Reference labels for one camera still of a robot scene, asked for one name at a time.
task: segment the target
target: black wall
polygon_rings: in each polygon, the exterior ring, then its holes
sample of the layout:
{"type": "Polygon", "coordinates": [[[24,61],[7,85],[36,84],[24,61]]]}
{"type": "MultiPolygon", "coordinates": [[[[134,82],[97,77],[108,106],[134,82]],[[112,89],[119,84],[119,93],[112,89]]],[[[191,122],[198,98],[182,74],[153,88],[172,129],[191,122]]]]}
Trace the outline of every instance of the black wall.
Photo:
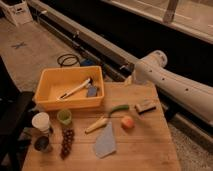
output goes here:
{"type": "Polygon", "coordinates": [[[2,9],[0,8],[0,18],[4,17],[4,13],[2,11],[2,9]]]}
{"type": "Polygon", "coordinates": [[[138,58],[159,49],[166,68],[213,86],[213,45],[99,0],[43,0],[138,58]]]}

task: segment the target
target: floor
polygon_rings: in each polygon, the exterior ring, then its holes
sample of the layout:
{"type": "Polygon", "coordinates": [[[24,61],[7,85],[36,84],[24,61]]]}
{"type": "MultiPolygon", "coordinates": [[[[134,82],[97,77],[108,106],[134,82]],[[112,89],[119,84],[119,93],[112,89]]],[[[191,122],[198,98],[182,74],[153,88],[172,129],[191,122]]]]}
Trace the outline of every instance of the floor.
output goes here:
{"type": "MultiPolygon", "coordinates": [[[[21,90],[35,91],[42,70],[59,67],[56,62],[58,56],[77,54],[35,22],[17,28],[1,18],[0,42],[0,54],[21,90]]],[[[213,170],[212,138],[195,133],[197,128],[187,125],[180,117],[175,117],[168,124],[182,170],[213,170]]]]}

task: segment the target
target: chair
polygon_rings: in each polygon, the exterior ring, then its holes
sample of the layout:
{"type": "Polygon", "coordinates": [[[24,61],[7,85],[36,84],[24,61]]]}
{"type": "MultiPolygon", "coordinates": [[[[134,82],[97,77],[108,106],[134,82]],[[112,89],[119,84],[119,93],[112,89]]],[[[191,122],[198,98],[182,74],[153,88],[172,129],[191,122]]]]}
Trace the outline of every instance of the chair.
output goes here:
{"type": "Polygon", "coordinates": [[[34,115],[33,96],[33,92],[19,91],[0,56],[0,165],[8,154],[15,171],[21,170],[16,149],[23,128],[30,126],[34,115]]]}

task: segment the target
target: peach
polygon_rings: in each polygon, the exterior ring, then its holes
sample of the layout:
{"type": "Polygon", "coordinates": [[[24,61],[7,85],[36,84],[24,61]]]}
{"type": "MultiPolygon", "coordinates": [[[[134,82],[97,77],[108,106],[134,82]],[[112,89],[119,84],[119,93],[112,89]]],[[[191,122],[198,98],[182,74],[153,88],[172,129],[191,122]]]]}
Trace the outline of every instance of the peach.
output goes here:
{"type": "Polygon", "coordinates": [[[124,129],[130,129],[130,128],[133,128],[134,127],[134,120],[131,116],[124,116],[122,119],[121,119],[121,126],[124,128],[124,129]]]}

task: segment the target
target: green chili pepper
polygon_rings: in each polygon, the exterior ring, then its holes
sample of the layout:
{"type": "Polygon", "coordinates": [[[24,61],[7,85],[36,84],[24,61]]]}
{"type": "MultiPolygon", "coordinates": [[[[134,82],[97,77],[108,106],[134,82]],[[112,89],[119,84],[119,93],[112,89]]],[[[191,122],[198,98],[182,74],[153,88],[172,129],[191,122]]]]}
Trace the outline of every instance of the green chili pepper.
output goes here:
{"type": "Polygon", "coordinates": [[[108,112],[108,117],[110,118],[111,115],[114,113],[114,112],[117,112],[119,110],[129,110],[129,105],[128,104],[124,104],[124,105],[118,105],[118,106],[115,106],[114,108],[112,108],[109,112],[108,112]]]}

